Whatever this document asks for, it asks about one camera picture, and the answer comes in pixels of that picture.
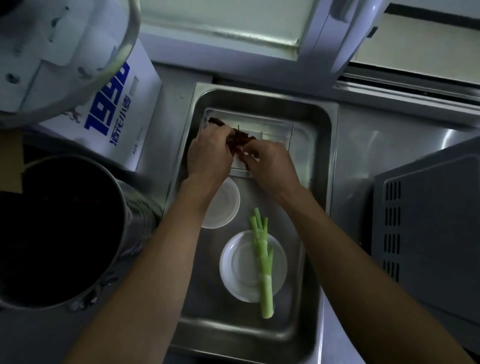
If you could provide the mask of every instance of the gray appliance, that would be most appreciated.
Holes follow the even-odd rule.
[[[480,138],[375,177],[372,258],[480,353]]]

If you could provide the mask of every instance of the green onion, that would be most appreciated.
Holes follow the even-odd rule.
[[[260,211],[256,208],[255,216],[250,218],[250,224],[252,225],[253,231],[253,251],[257,260],[262,317],[271,318],[273,316],[273,249],[267,242],[268,219],[260,218]]]

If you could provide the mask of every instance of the metal counter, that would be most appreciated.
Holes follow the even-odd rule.
[[[128,182],[165,204],[175,153],[196,82],[211,77],[157,66],[163,89],[137,168]],[[435,121],[340,104],[331,216],[355,241],[361,242],[370,222],[364,221],[374,175],[480,135],[454,130]],[[109,289],[101,298],[104,302]],[[59,363],[81,328],[101,304],[68,314],[62,307],[42,312],[0,313],[0,363]],[[197,363],[193,357],[168,356],[166,363]],[[322,364],[363,363],[328,302],[324,308]]]

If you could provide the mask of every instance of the person's left hand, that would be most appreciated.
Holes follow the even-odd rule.
[[[232,128],[210,124],[192,140],[188,150],[189,179],[196,179],[202,188],[217,192],[228,177],[233,156],[227,146],[227,137]]]

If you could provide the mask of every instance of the small round plate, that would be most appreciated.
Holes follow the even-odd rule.
[[[239,207],[239,188],[233,179],[227,177],[208,206],[202,228],[216,229],[227,225],[233,220]]]
[[[277,239],[269,234],[267,241],[273,248],[272,291],[275,295],[287,276],[287,257]],[[233,296],[244,302],[255,303],[260,301],[260,293],[252,242],[251,230],[243,231],[230,239],[220,257],[220,276]]]

